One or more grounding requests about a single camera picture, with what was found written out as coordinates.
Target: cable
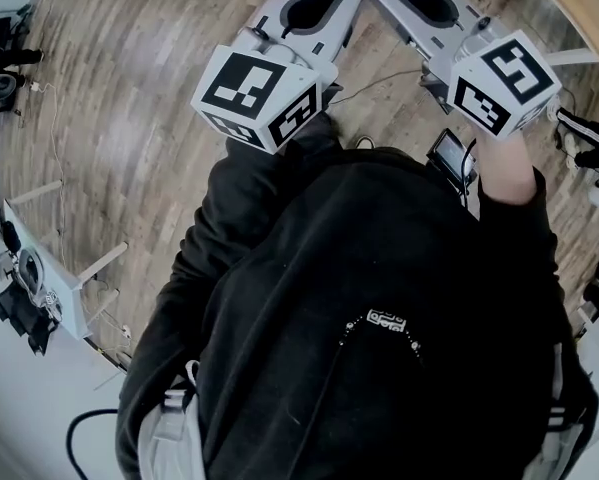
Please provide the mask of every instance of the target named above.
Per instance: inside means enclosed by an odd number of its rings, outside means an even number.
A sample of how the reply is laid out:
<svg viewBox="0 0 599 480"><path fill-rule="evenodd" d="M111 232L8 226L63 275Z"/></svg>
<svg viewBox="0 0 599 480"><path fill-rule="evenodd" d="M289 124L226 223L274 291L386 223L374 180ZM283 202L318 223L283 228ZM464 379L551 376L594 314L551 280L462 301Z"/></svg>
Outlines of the cable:
<svg viewBox="0 0 599 480"><path fill-rule="evenodd" d="M463 185L463 207L468 209L468 187L466 186L466 160L472 151L472 148L477 144L477 139L472 139L472 142L463 154L463 160L461 160L461 184Z"/></svg>
<svg viewBox="0 0 599 480"><path fill-rule="evenodd" d="M103 288L97 292L97 302L101 303L101 299L99 298L99 296L104 291L110 290L110 285L106 281L103 281L102 279L93 279L93 281L98 281L99 283L106 285L105 288ZM89 315L91 314L90 311L88 311L88 309L85 306L84 306L84 309L85 309L86 313L88 313ZM127 349L127 348L130 348L130 345L132 343L137 343L136 340L133 340L132 338L128 338L128 336L126 336L126 331L123 329L123 327L121 327L121 325L119 324L119 321L114 316L112 316L110 313L108 313L107 310L104 309L101 313L99 313L97 315L96 318L93 319L93 321L97 320L99 317L102 317L102 320L106 324L108 324L110 327L112 327L115 331L121 333L121 335L128 340L128 343L126 343L125 345L117 345L116 347L104 348L104 349L99 347L99 350L101 350L102 352L108 352L110 350L116 350L118 348L126 348Z"/></svg>
<svg viewBox="0 0 599 480"><path fill-rule="evenodd" d="M409 75L411 73L421 73L421 69L410 69L408 71L397 71L396 73L393 73L392 75L388 75L386 77L380 78L379 80L372 82L372 83L366 85L365 87L362 87L361 89L359 89L357 92L355 92L351 96L346 96L345 98L341 98L340 100L333 101L332 103L330 103L330 106L339 105L339 103L343 103L344 101L348 101L348 100L351 100L352 98L356 98L360 93L362 93L366 89L370 89L371 87L374 87L375 85L380 84L381 82L385 82L386 80L390 80L391 78L394 78L399 75Z"/></svg>
<svg viewBox="0 0 599 480"><path fill-rule="evenodd" d="M52 84L46 84L43 89L39 89L39 92L41 94L45 94L45 92L48 90L48 87L53 88L53 94L55 97L55 115L52 118L52 126L50 126L50 139L52 141L52 151L55 154L55 160L57 160L59 172L61 173L61 187L59 187L59 200L61 202L61 235L59 236L59 246L61 248L61 261L63 262L63 266L67 267L66 255L63 246L63 235L66 231L66 203L63 197L63 187L66 181L66 176L63 172L63 167L61 166L61 160L59 160L59 155L57 154L57 141L55 140L55 124L57 122L57 114L59 113L59 104L57 102L57 88Z"/></svg>
<svg viewBox="0 0 599 480"><path fill-rule="evenodd" d="M577 98L575 98L574 93L567 87L562 85L561 88L564 91L566 91L568 94L570 94L570 97L572 98L572 113L576 115L577 114Z"/></svg>
<svg viewBox="0 0 599 480"><path fill-rule="evenodd" d="M68 460L70 461L70 464L72 464L72 467L77 472L80 480L88 480L88 477L79 467L79 464L77 464L77 461L75 460L75 454L72 449L72 438L74 437L75 429L79 423L84 420L94 418L95 416L102 416L104 414L117 414L118 412L118 409L97 409L95 411L84 412L70 422L70 425L68 426L68 432L66 433L66 453L68 454Z"/></svg>

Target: black cable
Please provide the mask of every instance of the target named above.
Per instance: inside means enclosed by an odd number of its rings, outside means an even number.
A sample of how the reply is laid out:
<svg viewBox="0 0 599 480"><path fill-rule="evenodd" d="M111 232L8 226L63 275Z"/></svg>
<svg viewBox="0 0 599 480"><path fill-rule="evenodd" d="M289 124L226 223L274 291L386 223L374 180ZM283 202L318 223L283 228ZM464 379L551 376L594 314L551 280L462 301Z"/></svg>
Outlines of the black cable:
<svg viewBox="0 0 599 480"><path fill-rule="evenodd" d="M466 160L468 160L468 156L472 151L472 148L477 144L477 139L472 139L472 142L466 149L466 152L463 155L463 160L461 160L461 184L463 185L463 206L468 209L468 187L466 186Z"/></svg>
<svg viewBox="0 0 599 480"><path fill-rule="evenodd" d="M72 438L74 436L77 425L79 425L79 423L81 423L82 421L87 420L89 418L94 418L95 416L101 416L103 414L117 414L118 412L118 409L97 409L95 411L84 412L83 414L80 414L74 420L72 420L72 422L70 422L70 426L68 426L68 432L66 433L66 452L68 453L68 460L77 472L77 475L79 476L80 480L88 480L88 477L79 467L79 464L77 464L77 461L75 460L75 454L72 450Z"/></svg>
<svg viewBox="0 0 599 480"><path fill-rule="evenodd" d="M330 103L330 106L338 105L339 103L343 103L344 101L351 100L352 98L357 97L360 93L362 93L366 89L370 89L371 87L374 87L375 85L380 84L381 82L385 82L386 80L390 80L391 78L394 78L399 75L409 75L411 73L421 73L421 69L410 69L408 71L397 71L396 73L393 73L392 75L388 75L386 77L380 78L379 80L372 82L371 84L368 84L365 87L362 87L356 93L354 93L352 96L346 96L345 98L341 98L340 100L333 101L332 103Z"/></svg>

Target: hand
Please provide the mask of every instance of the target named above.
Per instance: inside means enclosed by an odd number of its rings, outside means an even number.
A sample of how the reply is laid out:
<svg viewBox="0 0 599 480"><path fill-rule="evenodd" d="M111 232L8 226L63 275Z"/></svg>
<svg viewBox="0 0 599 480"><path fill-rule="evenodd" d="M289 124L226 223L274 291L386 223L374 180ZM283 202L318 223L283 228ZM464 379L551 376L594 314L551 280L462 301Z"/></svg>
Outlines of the hand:
<svg viewBox="0 0 599 480"><path fill-rule="evenodd" d="M535 174L520 131L503 141L473 127L477 135L477 157L481 186L492 200L524 205L537 193Z"/></svg>

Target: small screen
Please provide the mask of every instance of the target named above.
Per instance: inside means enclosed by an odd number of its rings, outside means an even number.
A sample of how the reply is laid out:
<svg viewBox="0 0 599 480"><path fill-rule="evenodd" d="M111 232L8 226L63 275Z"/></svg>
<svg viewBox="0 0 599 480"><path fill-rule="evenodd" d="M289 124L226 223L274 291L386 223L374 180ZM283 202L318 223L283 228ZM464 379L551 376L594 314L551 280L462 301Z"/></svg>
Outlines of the small screen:
<svg viewBox="0 0 599 480"><path fill-rule="evenodd" d="M441 157L448 168L455 174L458 180L461 180L461 162L463 156L466 154L466 148L460 142L457 142L453 137L447 133L439 142L436 150L437 154ZM464 176L468 178L472 172L475 159L472 155L468 155L466 159L466 165L464 166Z"/></svg>

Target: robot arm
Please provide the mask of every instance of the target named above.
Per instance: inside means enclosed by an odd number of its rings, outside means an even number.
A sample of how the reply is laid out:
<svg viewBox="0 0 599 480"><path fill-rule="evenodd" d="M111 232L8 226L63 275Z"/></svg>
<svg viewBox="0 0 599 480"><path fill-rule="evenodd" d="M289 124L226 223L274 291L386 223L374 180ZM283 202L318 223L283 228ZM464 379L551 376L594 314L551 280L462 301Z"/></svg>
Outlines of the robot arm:
<svg viewBox="0 0 599 480"><path fill-rule="evenodd" d="M503 140L546 107L559 79L530 39L468 0L372 0L424 58L420 85Z"/></svg>
<svg viewBox="0 0 599 480"><path fill-rule="evenodd" d="M192 106L220 133L275 153L335 94L333 63L362 0L267 0L218 46Z"/></svg>
<svg viewBox="0 0 599 480"><path fill-rule="evenodd" d="M532 42L468 0L372 0L423 57L420 85L498 140L561 84ZM275 153L341 90L334 61L362 0L267 0L232 46L218 46L191 101L220 133Z"/></svg>

